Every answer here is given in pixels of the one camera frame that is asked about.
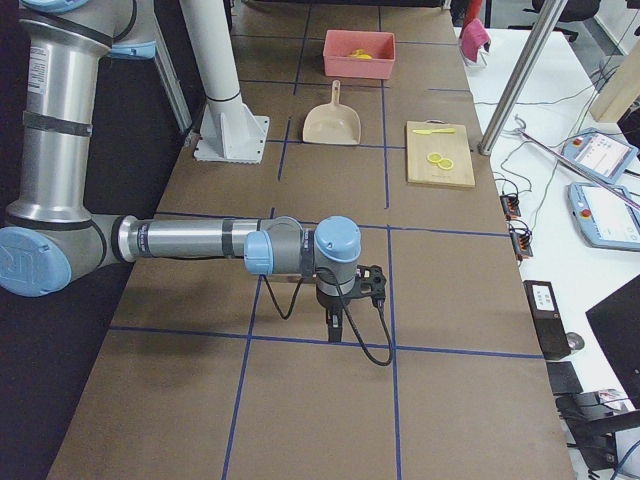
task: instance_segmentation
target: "dustpan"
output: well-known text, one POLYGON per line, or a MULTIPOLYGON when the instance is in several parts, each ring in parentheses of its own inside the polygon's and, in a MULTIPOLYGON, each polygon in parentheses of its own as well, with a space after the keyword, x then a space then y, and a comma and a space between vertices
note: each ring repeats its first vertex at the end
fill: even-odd
POLYGON ((304 121, 302 141, 329 145, 358 145, 360 117, 356 111, 340 105, 340 81, 331 85, 331 102, 313 108, 304 121))

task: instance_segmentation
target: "dustpan handle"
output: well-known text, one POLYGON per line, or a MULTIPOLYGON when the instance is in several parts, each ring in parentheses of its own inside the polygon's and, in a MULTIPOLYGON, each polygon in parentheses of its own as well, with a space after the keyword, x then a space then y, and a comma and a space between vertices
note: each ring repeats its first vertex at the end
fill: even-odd
POLYGON ((340 80, 334 80, 331 84, 331 104, 335 107, 340 105, 340 80))

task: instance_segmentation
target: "pink cloth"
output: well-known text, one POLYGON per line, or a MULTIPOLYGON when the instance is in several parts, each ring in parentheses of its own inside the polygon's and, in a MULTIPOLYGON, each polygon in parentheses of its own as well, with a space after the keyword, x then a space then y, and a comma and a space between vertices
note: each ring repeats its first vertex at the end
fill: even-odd
POLYGON ((478 50, 490 41, 491 38, 484 29, 482 22, 477 18, 474 18, 469 22, 464 30, 462 30, 460 38, 462 54, 472 62, 477 62, 478 50))

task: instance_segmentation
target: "office chair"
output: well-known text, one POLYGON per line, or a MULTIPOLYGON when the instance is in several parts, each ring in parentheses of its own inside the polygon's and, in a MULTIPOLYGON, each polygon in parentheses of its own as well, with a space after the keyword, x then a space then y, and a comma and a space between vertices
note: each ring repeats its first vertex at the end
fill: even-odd
MULTIPOLYGON (((533 9, 525 8, 525 12, 540 13, 544 0, 532 0, 533 9)), ((560 22, 582 22, 589 18, 593 18, 600 9, 600 0, 569 0, 560 15, 560 22)), ((512 30, 531 30, 533 25, 510 25, 508 28, 512 30)), ((554 28, 557 32, 562 32, 569 38, 569 42, 575 42, 578 38, 578 32, 567 30, 565 28, 554 28)))

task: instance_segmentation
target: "pink plastic container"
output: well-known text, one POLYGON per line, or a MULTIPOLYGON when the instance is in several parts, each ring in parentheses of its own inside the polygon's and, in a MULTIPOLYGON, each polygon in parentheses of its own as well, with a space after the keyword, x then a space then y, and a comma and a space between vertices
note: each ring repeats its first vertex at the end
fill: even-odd
POLYGON ((393 33, 327 30, 324 41, 324 74, 327 77, 379 78, 391 77, 396 61, 393 33), (349 57, 362 49, 372 59, 349 57))

